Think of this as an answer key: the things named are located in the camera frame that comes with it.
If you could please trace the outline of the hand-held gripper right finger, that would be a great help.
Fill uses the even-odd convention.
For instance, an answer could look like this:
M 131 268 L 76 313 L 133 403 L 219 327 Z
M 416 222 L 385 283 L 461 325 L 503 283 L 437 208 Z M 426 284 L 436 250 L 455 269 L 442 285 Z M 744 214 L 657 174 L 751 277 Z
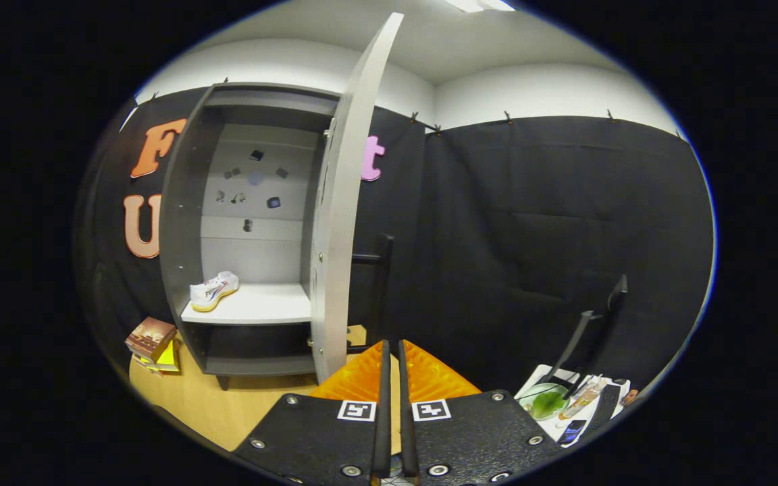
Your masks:
M 565 455 L 506 390 L 414 400 L 407 342 L 398 353 L 400 457 L 413 484 L 506 484 Z

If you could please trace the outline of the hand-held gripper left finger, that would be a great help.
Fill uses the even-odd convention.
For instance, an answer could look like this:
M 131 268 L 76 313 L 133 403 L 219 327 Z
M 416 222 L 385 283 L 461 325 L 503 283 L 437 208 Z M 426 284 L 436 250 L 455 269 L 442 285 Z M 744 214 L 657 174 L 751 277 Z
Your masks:
M 232 452 L 289 485 L 378 485 L 391 470 L 391 353 L 386 340 L 356 360 L 373 362 L 373 400 L 284 394 Z

